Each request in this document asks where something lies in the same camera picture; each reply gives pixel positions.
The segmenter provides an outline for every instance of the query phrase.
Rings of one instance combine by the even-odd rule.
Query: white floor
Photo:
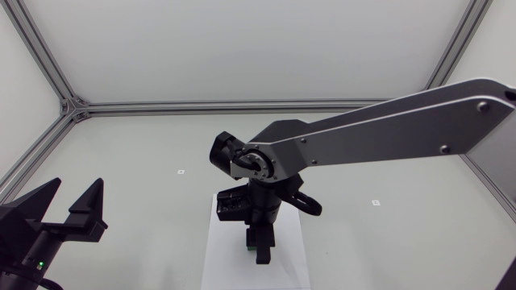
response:
[[[244,182],[210,164],[214,137],[225,130],[247,142],[277,119],[327,116],[79,123],[23,192],[60,177],[44,220],[62,222],[102,177],[109,229],[100,243],[65,243],[47,277],[67,290],[199,289],[212,195]],[[323,206],[321,217],[301,213],[313,289],[491,289],[516,255],[516,225],[458,156],[308,168],[302,177],[302,191]]]

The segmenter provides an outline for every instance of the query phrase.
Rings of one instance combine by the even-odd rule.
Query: black robotic gripper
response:
[[[63,288],[44,274],[66,241],[98,242],[102,220],[103,181],[97,179],[69,208],[62,224],[41,222],[61,180],[56,178],[10,203],[0,205],[0,290]]]
[[[210,161],[228,175],[231,173],[231,162],[240,162],[239,165],[252,168],[253,164],[242,164],[239,161],[243,154],[242,147],[241,141],[223,132],[214,142]],[[275,246],[273,224],[282,201],[315,216],[323,211],[316,200],[299,192],[302,184],[299,174],[274,183],[251,178],[246,185],[217,194],[217,215],[220,221],[241,221],[249,225],[246,243],[249,250],[256,249],[257,264],[270,263],[270,247]]]

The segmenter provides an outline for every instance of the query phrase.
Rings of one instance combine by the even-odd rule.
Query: white enclosure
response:
[[[105,181],[109,228],[45,276],[67,290],[201,288],[212,196],[246,181],[209,161],[224,130],[247,142],[474,77],[516,87],[513,0],[0,3],[0,204],[60,177],[44,222],[61,223]],[[496,288],[516,261],[515,126],[467,155],[303,170],[323,206],[299,213],[311,289]]]
[[[109,228],[100,243],[66,242],[47,277],[65,289],[200,289],[212,196],[244,182],[210,164],[214,137],[227,130],[247,141],[277,119],[325,117],[80,123],[23,192],[62,178],[44,220],[63,222],[66,209],[101,176]],[[179,169],[185,174],[178,175]],[[302,191],[323,206],[320,217],[299,213],[312,289],[494,289],[516,252],[514,222],[458,156],[335,165],[301,174]],[[278,240],[281,234],[276,232]],[[246,251],[245,245],[234,251]],[[272,259],[280,253],[273,248]]]
[[[79,96],[141,102],[415,93],[469,1],[26,3]]]

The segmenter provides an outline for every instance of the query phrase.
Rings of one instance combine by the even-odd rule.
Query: screw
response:
[[[485,113],[489,110],[489,104],[486,101],[481,101],[476,105],[476,109],[481,113]]]
[[[441,154],[448,154],[451,151],[451,149],[448,145],[441,146],[441,148],[439,150],[441,151]]]

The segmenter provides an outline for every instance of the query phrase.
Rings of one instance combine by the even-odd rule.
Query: gray arm segment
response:
[[[506,118],[514,104],[516,90],[474,80],[318,122],[274,122],[244,145],[241,158],[261,155],[268,168],[254,172],[231,164],[231,175],[276,182],[308,166],[464,154]]]

